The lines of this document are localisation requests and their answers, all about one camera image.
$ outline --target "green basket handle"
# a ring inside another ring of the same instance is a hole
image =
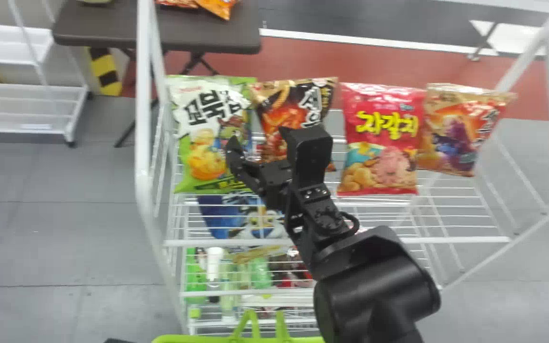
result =
[[[228,337],[230,343],[235,343],[242,338],[241,335],[243,333],[244,327],[247,325],[248,320],[251,320],[251,334],[253,335],[253,338],[254,339],[261,338],[260,327],[257,325],[257,314],[255,314],[254,310],[246,310],[243,316],[241,317],[240,321],[238,322],[238,325],[234,330],[233,334],[231,334],[230,337]]]
[[[251,333],[253,337],[242,337],[244,327],[251,321]],[[276,337],[262,338],[257,322],[257,314],[254,310],[246,310],[233,334],[228,337],[205,337],[166,334],[157,337],[152,343],[324,343],[321,337],[297,337],[292,338],[285,324],[285,314],[282,311],[276,313]]]

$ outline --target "gray floor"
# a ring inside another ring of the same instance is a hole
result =
[[[79,146],[0,143],[0,342],[149,342],[177,331],[133,195],[131,145],[112,143],[133,100],[96,98]],[[504,138],[549,196],[549,129]],[[444,295],[427,343],[549,341],[549,227]]]

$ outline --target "white floor stripe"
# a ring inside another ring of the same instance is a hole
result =
[[[470,22],[483,36],[486,35],[486,32],[493,24],[490,21],[479,20],[470,20]],[[521,54],[539,29],[536,26],[502,23],[497,26],[495,32],[488,39],[488,43],[499,52]],[[540,49],[538,54],[543,55],[544,50]]]
[[[353,36],[342,36],[342,35],[326,35],[323,33],[309,33],[309,32],[274,30],[274,29],[260,29],[260,34],[264,37],[331,41],[335,43],[387,46],[390,48],[403,48],[403,49],[414,49],[414,50],[460,52],[462,54],[468,54],[475,50],[475,47],[473,46],[418,43],[414,41],[375,39],[375,38],[353,37]],[[488,55],[488,56],[497,56],[497,52],[493,49],[484,49],[480,54]]]
[[[439,0],[549,13],[549,0]]]

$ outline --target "dark brown table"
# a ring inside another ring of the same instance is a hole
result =
[[[162,50],[190,52],[190,60],[181,71],[187,74],[203,63],[207,52],[257,54],[260,51],[260,19],[257,0],[242,0],[233,8],[230,21],[206,10],[183,10],[158,7]],[[87,6],[78,0],[67,0],[52,27],[59,45],[118,48],[129,57],[137,45],[137,0],[113,0],[107,6]],[[133,131],[134,123],[117,141],[120,146]]]

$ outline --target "product package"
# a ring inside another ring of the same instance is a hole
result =
[[[427,85],[418,167],[473,176],[480,146],[514,98],[512,93],[462,85]]]
[[[247,84],[254,78],[170,76],[173,115],[179,123],[183,178],[175,193],[222,194],[246,189],[226,167],[224,147],[235,136],[251,149]]]
[[[425,91],[342,84],[347,154],[338,195],[417,193]]]
[[[251,100],[266,136],[266,143],[261,149],[263,162],[287,158],[287,144],[279,133],[279,126],[300,129],[323,122],[337,81],[338,78],[322,78],[250,85]],[[327,169],[335,170],[332,163]]]
[[[195,0],[155,0],[156,4],[165,6],[181,7],[183,9],[197,9]]]
[[[230,20],[230,11],[238,0],[196,0],[207,11],[225,20]]]
[[[284,253],[288,246],[260,246],[263,238],[287,237],[284,217],[269,210],[252,191],[233,191],[226,195],[200,195],[198,204],[207,228],[217,239],[255,239],[255,246],[228,247],[233,263],[248,263]]]

